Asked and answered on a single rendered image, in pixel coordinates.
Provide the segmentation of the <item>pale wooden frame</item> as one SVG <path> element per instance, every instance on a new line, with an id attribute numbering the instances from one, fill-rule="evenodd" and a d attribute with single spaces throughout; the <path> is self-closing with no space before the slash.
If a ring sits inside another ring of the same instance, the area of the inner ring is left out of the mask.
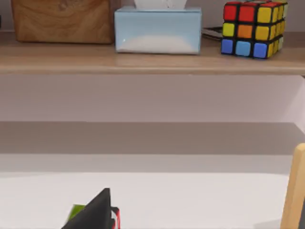
<path id="1" fill-rule="evenodd" d="M 305 143 L 294 151 L 280 229 L 305 229 Z"/>

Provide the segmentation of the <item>red and black object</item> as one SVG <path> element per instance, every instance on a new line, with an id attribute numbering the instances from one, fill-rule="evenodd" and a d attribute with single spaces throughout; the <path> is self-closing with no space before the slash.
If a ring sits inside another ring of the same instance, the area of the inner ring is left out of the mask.
<path id="1" fill-rule="evenodd" d="M 111 229 L 121 229 L 120 210 L 118 207 L 111 207 Z"/>

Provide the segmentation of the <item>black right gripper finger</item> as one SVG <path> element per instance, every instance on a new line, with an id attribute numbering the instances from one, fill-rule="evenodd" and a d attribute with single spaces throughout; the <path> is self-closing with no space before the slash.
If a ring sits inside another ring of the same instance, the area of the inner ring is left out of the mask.
<path id="1" fill-rule="evenodd" d="M 111 227 L 110 189 L 104 188 L 61 229 L 109 229 Z"/>

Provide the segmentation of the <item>wooden box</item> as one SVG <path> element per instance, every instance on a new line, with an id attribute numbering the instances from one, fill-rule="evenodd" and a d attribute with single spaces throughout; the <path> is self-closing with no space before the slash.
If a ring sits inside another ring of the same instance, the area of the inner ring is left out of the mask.
<path id="1" fill-rule="evenodd" d="M 114 42 L 114 12 L 122 0 L 11 0 L 20 42 Z"/>

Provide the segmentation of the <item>colourful puzzle cube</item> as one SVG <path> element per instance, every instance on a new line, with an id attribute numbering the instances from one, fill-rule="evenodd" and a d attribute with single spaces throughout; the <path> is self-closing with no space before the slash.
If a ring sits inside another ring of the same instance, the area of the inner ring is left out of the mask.
<path id="1" fill-rule="evenodd" d="M 221 54 L 269 59 L 284 43 L 287 0 L 228 1 L 223 10 Z"/>

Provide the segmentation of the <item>wooden shelf board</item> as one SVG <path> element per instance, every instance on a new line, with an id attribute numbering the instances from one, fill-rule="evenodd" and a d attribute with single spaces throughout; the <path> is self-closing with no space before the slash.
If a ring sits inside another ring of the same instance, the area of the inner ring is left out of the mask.
<path id="1" fill-rule="evenodd" d="M 280 52 L 255 60 L 222 55 L 219 43 L 208 39 L 200 55 L 127 54 L 112 45 L 20 43 L 1 31 L 0 73 L 305 76 L 305 32 L 287 32 Z"/>

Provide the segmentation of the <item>light blue tissue box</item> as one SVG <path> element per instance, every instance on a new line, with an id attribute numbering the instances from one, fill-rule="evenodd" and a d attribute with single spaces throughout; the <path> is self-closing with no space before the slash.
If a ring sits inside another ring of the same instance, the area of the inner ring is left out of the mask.
<path id="1" fill-rule="evenodd" d="M 163 9 L 124 6 L 114 13 L 117 53 L 190 54 L 201 48 L 202 10 L 187 0 L 165 1 Z"/>

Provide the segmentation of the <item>green object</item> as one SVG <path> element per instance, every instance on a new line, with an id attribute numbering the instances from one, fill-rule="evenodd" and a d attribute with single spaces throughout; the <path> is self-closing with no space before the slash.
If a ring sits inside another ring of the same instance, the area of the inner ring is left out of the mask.
<path id="1" fill-rule="evenodd" d="M 75 215 L 77 215 L 80 211 L 85 208 L 85 205 L 74 204 L 68 214 L 67 221 L 71 220 Z"/>

